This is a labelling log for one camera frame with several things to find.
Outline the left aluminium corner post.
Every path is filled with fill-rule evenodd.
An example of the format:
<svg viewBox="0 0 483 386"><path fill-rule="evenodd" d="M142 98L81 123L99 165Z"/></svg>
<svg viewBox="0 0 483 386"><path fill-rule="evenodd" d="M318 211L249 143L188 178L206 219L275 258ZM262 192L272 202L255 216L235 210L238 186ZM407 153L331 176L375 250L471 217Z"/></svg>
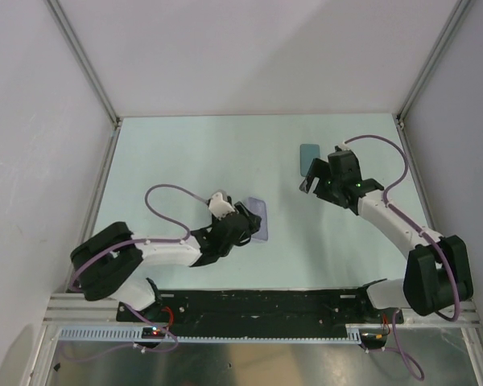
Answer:
<svg viewBox="0 0 483 386"><path fill-rule="evenodd" d="M110 98L107 95L107 92L105 91L104 86L90 61L85 48L72 25L72 22L62 7L61 2L57 0L46 0L44 1L44 4L54 19L56 26L60 30L60 33L72 52L78 66L83 72L89 87L97 97L99 104L108 117L109 122L112 124L113 128L116 129L119 127L120 117L116 113L115 108L113 107L113 104L110 101Z"/></svg>

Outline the right aluminium corner post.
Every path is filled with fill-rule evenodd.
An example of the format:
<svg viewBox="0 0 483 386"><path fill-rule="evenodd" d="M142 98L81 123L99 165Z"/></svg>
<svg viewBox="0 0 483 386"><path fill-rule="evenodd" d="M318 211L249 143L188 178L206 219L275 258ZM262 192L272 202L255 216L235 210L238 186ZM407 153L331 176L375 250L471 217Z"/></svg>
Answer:
<svg viewBox="0 0 483 386"><path fill-rule="evenodd" d="M398 112L395 114L395 122L400 129L403 129L405 120L407 119L414 103L427 86L428 81L434 75L440 61L456 37L456 33L460 29L474 3L475 1L473 0L459 0L450 12L448 19L444 23L441 32L429 51L413 85L409 89L403 103L400 105Z"/></svg>

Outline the aluminium frame rail front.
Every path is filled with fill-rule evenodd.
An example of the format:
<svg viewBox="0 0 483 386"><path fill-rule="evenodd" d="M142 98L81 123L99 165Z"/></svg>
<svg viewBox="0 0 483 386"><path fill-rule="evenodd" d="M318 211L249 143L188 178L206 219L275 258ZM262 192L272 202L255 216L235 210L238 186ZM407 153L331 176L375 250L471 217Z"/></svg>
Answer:
<svg viewBox="0 0 483 386"><path fill-rule="evenodd" d="M313 316L335 324L378 322L382 314L391 320L391 308L378 310L357 294L332 291L176 291L163 295L161 306L150 306L142 315L150 320L167 306L183 324L202 316L280 317ZM113 299L88 302L77 294L54 294L48 303L46 322L138 322L127 306Z"/></svg>

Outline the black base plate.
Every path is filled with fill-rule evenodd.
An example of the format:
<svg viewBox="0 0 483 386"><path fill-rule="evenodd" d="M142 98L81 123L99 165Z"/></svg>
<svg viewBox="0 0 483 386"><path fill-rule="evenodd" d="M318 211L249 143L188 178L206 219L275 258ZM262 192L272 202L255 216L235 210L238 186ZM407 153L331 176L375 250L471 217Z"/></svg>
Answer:
<svg viewBox="0 0 483 386"><path fill-rule="evenodd" d="M161 297L142 316L172 320L171 332L189 338L344 338L346 325L381 325L396 311L374 308L362 288L164 290Z"/></svg>

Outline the teal phone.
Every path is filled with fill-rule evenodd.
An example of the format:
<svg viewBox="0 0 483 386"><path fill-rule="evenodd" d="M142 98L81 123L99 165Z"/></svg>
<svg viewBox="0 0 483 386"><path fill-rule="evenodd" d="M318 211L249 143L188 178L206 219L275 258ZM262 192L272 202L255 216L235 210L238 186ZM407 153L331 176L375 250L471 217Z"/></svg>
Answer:
<svg viewBox="0 0 483 386"><path fill-rule="evenodd" d="M308 175L310 165L320 157L320 146L317 144L301 144L299 146L299 172L302 177Z"/></svg>

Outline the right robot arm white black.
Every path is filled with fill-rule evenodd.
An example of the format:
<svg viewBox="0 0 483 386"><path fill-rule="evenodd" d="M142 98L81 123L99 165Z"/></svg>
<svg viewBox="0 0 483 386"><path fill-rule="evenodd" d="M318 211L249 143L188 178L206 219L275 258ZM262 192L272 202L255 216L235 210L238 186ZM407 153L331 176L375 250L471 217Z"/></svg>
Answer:
<svg viewBox="0 0 483 386"><path fill-rule="evenodd" d="M474 295L465 242L413 221L385 198L382 184L362 178L358 158L351 150L337 148L327 159L312 159L299 189L368 221L406 259L402 279L366 285L367 295L355 304L361 320L375 322L388 308L410 308L428 316L457 307Z"/></svg>

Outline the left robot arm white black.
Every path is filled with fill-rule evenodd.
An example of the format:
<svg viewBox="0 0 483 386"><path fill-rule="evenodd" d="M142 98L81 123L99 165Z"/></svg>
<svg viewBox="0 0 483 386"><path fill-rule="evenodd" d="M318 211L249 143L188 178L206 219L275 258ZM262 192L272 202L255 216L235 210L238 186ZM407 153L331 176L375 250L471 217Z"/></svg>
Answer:
<svg viewBox="0 0 483 386"><path fill-rule="evenodd" d="M185 240L136 238L125 222L115 222L71 252L71 286L89 302L112 298L152 321L161 315L163 303L154 280L141 274L144 269L214 264L234 247L251 242L261 226L262 217L242 202L223 218L214 216L208 227L191 231Z"/></svg>

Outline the purple phone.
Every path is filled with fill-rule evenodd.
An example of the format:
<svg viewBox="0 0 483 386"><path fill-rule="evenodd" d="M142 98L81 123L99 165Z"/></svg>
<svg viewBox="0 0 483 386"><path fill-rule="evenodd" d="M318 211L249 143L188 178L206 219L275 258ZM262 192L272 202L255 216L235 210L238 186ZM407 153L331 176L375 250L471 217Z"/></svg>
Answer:
<svg viewBox="0 0 483 386"><path fill-rule="evenodd" d="M261 219L260 228L255 234L253 234L253 238L258 242L267 242L269 240L269 231L266 202L262 199L250 196L246 198L243 203L252 214Z"/></svg>

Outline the aluminium corner post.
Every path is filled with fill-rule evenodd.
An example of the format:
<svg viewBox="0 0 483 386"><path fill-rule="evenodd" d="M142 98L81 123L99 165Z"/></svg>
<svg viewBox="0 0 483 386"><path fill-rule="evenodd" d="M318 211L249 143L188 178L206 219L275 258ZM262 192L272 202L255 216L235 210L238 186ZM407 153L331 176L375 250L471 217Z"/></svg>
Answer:
<svg viewBox="0 0 483 386"><path fill-rule="evenodd" d="M440 61L456 37L456 33L460 29L474 3L475 1L473 0L459 0L450 12L448 19L444 23L441 32L429 51L413 85L409 89L403 103L400 105L398 112L395 114L395 122L400 129L403 129L405 120L407 119L414 103L427 86L428 81L434 75Z"/></svg>
<svg viewBox="0 0 483 386"><path fill-rule="evenodd" d="M120 117L116 113L115 108L113 107L113 104L110 101L110 98L107 95L107 92L105 91L104 86L90 61L85 48L72 25L72 22L62 7L61 2L57 0L46 0L44 1L44 4L54 19L56 26L60 30L60 33L72 52L78 66L83 72L89 87L97 97L99 104L108 117L109 122L112 124L113 128L116 129L119 127Z"/></svg>

